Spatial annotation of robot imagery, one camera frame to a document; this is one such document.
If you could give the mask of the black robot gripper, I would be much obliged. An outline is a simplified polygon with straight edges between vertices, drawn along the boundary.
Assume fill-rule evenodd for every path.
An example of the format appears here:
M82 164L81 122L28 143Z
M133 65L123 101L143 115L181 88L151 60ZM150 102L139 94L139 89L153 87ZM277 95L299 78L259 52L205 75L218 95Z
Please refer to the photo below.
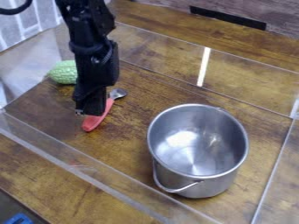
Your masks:
M102 116L107 107L107 87L119 77L118 43L105 38L93 46L70 42L78 68L73 99L79 116Z

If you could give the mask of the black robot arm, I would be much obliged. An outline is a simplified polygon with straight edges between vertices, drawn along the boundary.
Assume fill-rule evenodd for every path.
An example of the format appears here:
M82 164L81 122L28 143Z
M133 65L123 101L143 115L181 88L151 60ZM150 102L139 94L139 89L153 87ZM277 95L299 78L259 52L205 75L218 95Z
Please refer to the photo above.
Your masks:
M55 0L70 29L70 50L78 69L73 99L77 114L102 116L107 107L107 87L119 78L118 43L109 38L117 28L115 16L105 0Z

